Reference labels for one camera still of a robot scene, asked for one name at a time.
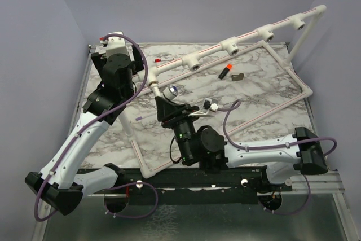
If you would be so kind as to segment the white plastic water faucet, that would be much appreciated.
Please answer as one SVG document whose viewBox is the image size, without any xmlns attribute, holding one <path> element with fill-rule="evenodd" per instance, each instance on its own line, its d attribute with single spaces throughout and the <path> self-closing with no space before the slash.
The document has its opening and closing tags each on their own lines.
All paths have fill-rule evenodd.
<svg viewBox="0 0 361 241">
<path fill-rule="evenodd" d="M 167 86 L 163 92 L 159 90 L 158 82 L 151 82 L 149 85 L 149 89 L 153 92 L 155 97 L 163 97 L 166 100 L 172 101 L 179 94 L 178 89 L 174 85 Z"/>
</svg>

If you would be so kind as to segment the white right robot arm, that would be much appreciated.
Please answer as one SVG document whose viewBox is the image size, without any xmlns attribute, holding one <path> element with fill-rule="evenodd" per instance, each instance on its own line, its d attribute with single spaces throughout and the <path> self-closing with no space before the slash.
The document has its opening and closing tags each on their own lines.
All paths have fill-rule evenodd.
<svg viewBox="0 0 361 241">
<path fill-rule="evenodd" d="M 321 138 L 304 127 L 294 133 L 263 142 L 234 142 L 227 133 L 219 134 L 210 125 L 195 129 L 194 122 L 201 117 L 212 117 L 217 112 L 227 115 L 238 108 L 236 100 L 231 107 L 221 108 L 217 100 L 205 98 L 202 106 L 177 104 L 156 96 L 157 120 L 161 126 L 174 132 L 180 159 L 186 166 L 199 164 L 206 173 L 246 164 L 265 163 L 266 173 L 259 177 L 260 186 L 271 191 L 291 176 L 321 175 L 328 172 Z"/>
</svg>

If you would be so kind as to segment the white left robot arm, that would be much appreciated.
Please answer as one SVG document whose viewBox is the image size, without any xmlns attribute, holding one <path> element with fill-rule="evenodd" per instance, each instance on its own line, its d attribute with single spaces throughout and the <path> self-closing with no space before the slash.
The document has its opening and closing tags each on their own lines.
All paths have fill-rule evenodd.
<svg viewBox="0 0 361 241">
<path fill-rule="evenodd" d="M 107 45 L 104 56 L 91 54 L 100 84 L 88 96 L 60 150 L 39 172 L 29 172 L 25 178 L 37 200 L 45 201 L 64 216 L 94 192 L 109 189 L 117 193 L 124 188 L 124 171 L 112 163 L 88 174 L 79 174 L 78 169 L 100 136 L 134 99 L 133 71 L 142 63 L 139 53 L 134 56 L 135 61 L 131 61 L 125 45 Z"/>
</svg>

